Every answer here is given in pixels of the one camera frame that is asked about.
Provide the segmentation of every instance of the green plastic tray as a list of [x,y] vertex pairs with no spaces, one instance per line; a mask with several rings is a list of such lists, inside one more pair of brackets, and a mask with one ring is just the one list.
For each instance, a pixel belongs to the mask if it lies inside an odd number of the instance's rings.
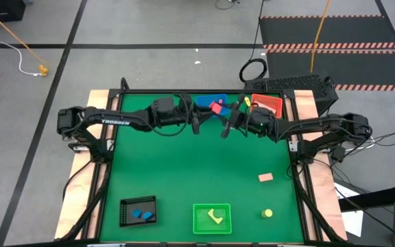
[[[208,212],[214,209],[215,217],[222,217],[217,224]],[[231,206],[229,204],[194,204],[193,205],[194,234],[231,234]]]

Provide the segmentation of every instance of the yellow clip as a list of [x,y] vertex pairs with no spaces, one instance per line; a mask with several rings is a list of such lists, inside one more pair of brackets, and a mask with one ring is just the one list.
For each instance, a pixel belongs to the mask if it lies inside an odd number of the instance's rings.
[[214,216],[214,209],[210,209],[210,211],[208,212],[208,215],[211,217],[211,219],[214,220],[214,222],[216,222],[216,224],[220,224],[220,222],[222,222],[222,220],[223,220],[222,217],[216,218]]
[[247,105],[248,107],[250,107],[250,106],[251,106],[250,98],[245,97],[245,103],[246,103],[246,105]]
[[49,70],[43,65],[39,65],[39,71],[41,76],[47,76]]

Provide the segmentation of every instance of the pink eraser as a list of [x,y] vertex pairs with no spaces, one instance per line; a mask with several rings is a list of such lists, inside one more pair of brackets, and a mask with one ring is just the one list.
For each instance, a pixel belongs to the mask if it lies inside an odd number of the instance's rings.
[[273,180],[273,179],[274,179],[274,177],[272,176],[272,173],[260,174],[260,175],[259,175],[259,181],[260,181],[260,182],[271,181],[271,180]]
[[211,107],[211,110],[216,114],[220,114],[222,107],[219,104],[214,104],[213,107]]

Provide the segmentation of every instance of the black mat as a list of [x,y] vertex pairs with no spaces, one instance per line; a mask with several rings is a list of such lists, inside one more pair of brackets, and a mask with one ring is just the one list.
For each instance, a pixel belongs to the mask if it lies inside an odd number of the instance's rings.
[[[321,18],[270,18],[261,19],[263,44],[311,44]],[[365,43],[363,48],[395,46],[395,33],[382,16],[326,18],[318,43]]]
[[[277,78],[310,74],[310,61],[311,52],[267,55],[269,74]],[[370,90],[381,90],[383,85],[386,90],[392,85],[390,90],[394,90],[395,54],[316,54],[313,72],[331,76],[335,84],[380,85]]]

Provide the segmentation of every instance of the gray floor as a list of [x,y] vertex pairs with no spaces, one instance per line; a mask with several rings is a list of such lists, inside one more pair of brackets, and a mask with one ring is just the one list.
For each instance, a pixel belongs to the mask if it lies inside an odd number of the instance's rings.
[[[241,1],[220,11],[214,0],[88,0],[74,43],[251,43],[260,1]],[[9,27],[27,43],[65,44],[80,0],[35,0],[24,20]],[[263,15],[322,14],[326,0],[271,0]],[[383,1],[395,27],[395,0]],[[374,0],[332,1],[329,14],[378,14]],[[14,42],[0,27],[0,39]],[[15,51],[0,49],[0,224],[23,165],[36,124],[48,94],[53,71],[62,54],[39,49],[48,61],[46,78],[17,71]],[[238,71],[250,56],[249,49],[73,49],[34,157],[32,169],[5,244],[51,241],[60,213],[62,188],[69,176],[73,154],[56,134],[60,108],[84,106],[91,89],[116,88],[124,76],[139,89],[241,89]],[[25,54],[23,68],[37,70]],[[261,57],[257,50],[255,57]],[[246,77],[259,71],[251,67]],[[395,131],[395,93],[339,92],[331,112],[367,116],[374,135]],[[395,142],[395,137],[385,143]],[[365,189],[395,186],[395,146],[374,147],[339,165],[351,181]],[[391,220],[385,212],[379,212]],[[364,236],[384,239],[385,231],[364,222]],[[351,238],[365,242],[366,238]]]

